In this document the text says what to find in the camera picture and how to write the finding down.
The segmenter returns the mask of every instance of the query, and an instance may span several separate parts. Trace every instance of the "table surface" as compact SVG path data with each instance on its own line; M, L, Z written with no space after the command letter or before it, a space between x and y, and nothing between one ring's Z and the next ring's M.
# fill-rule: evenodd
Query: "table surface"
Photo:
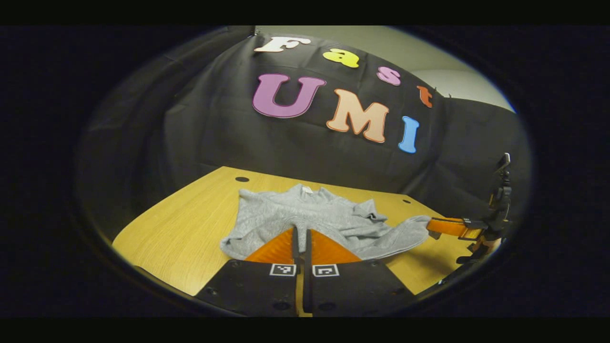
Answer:
M237 181L235 178L240 176L249 181ZM195 295L231 259L220 250L220 240L235 225L239 190L285 192L298 183L313 191L324 187L356 203L374 199L377 211L388 216L386 223L392 227L415 215L442 217L407 195L221 167L148 209L119 233L112 246L131 264ZM421 245L382 261L417 294L457 269L456 258L471 255L467 249L470 244L454 236L442 235L439 240L429 237ZM297 285L297 304L301 304L302 275L298 276ZM302 312L301 305L299 311L300 316L310 316Z

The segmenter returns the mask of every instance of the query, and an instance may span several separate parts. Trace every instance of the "wooden table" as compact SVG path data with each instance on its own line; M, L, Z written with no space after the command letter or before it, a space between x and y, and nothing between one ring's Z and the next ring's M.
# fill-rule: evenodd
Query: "wooden table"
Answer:
M248 182L235 178L242 176ZM220 250L220 240L235 225L239 190L285 192L301 183L317 191L361 203L375 200L377 211L388 216L392 227L415 215L442 217L402 194L353 189L317 182L283 178L253 171L221 167L178 190L148 209L123 229L113 247L133 265L190 295L197 294L231 259ZM437 283L459 267L458 256L467 256L471 242L442 235L404 253L383 259L390 270L414 294ZM297 304L301 303L302 275L297 281ZM300 310L301 316L310 316Z

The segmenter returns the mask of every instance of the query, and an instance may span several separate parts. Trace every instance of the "purple letter u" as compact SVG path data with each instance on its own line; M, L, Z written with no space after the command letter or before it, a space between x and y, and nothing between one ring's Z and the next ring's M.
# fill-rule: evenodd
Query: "purple letter u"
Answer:
M275 94L279 87L290 78L282 74L263 74L259 76L259 88L254 94L252 105L258 113L276 118L293 118L307 112L315 92L319 86L326 84L326 81L317 78L300 78L299 82L303 85L294 104L290 106L280 106L275 103Z

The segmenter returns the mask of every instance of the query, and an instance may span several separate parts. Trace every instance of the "gray t-shirt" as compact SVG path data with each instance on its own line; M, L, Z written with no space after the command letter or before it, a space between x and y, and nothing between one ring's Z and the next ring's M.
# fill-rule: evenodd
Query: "gray t-shirt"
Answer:
M299 252L306 249L307 229L314 229L359 258L384 258L407 251L428 238L427 215L411 217L392 228L377 213L375 201L353 203L321 187L313 192L297 184L285 193L239 191L235 228L220 242L232 258L246 259L290 228L298 230Z

